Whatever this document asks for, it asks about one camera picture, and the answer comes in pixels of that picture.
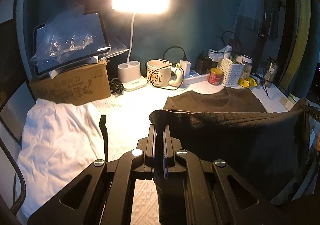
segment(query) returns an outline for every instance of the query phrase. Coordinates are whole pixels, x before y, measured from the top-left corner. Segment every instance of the red can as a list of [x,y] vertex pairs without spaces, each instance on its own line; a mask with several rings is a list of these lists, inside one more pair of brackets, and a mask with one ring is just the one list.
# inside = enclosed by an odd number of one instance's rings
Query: red can
[[222,77],[222,70],[217,68],[210,69],[209,83],[212,85],[219,85]]

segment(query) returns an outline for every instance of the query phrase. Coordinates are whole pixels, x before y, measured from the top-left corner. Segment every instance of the mug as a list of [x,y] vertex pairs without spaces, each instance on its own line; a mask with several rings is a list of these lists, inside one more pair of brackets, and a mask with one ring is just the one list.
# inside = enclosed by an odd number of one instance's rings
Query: mug
[[[171,72],[177,75],[175,80],[170,80]],[[183,80],[183,74],[180,68],[172,67],[169,61],[151,60],[147,62],[147,80],[150,85],[153,84],[156,87],[179,86]]]

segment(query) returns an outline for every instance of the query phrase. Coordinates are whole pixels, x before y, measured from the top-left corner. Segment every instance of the plastic jar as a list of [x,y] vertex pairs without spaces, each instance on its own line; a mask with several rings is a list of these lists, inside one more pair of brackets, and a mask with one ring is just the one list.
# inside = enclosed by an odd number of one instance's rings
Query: plastic jar
[[239,80],[244,80],[250,76],[251,69],[252,69],[252,58],[245,55],[241,55],[241,56],[238,56],[237,61],[239,57],[242,60],[242,64],[244,64],[243,71]]

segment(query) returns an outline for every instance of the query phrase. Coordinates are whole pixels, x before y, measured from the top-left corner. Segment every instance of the white charger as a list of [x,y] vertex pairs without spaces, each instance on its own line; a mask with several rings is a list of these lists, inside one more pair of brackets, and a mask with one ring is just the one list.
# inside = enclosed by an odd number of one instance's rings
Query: white charger
[[184,76],[188,77],[190,75],[191,62],[180,60],[180,64],[184,71]]

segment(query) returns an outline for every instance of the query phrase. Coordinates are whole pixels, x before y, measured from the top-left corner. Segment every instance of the teal wall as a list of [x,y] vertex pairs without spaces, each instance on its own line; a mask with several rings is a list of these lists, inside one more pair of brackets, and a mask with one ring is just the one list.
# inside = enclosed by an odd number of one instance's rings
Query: teal wall
[[[44,23],[63,7],[74,3],[85,4],[86,10],[100,10],[106,30],[129,46],[132,15],[112,10],[111,0],[38,0],[38,5],[33,5],[36,9],[27,13],[36,13],[37,23]],[[145,74],[146,61],[162,58],[166,48],[179,45],[194,65],[202,50],[223,47],[220,36],[233,29],[239,5],[240,0],[170,0],[166,13],[137,14],[130,60],[140,61],[141,73]],[[33,30],[34,24],[28,27]],[[173,50],[166,58],[178,61],[182,54]],[[111,59],[109,70],[116,72],[117,65],[125,60],[126,54]]]

